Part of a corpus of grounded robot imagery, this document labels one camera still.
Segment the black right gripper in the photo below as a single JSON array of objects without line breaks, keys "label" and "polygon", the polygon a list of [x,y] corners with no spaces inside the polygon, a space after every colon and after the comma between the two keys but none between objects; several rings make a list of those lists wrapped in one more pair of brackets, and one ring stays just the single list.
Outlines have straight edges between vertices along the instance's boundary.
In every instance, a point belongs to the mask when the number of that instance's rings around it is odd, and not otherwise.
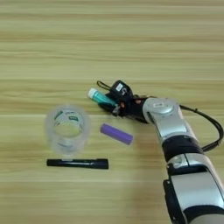
[{"label": "black right gripper", "polygon": [[[106,96],[109,99],[116,101],[116,97],[111,91],[108,92]],[[119,97],[117,100],[118,105],[101,102],[99,103],[99,106],[113,116],[128,117],[129,119],[137,120],[140,123],[146,123],[143,112],[143,106],[146,100],[146,96],[132,95]]]}]

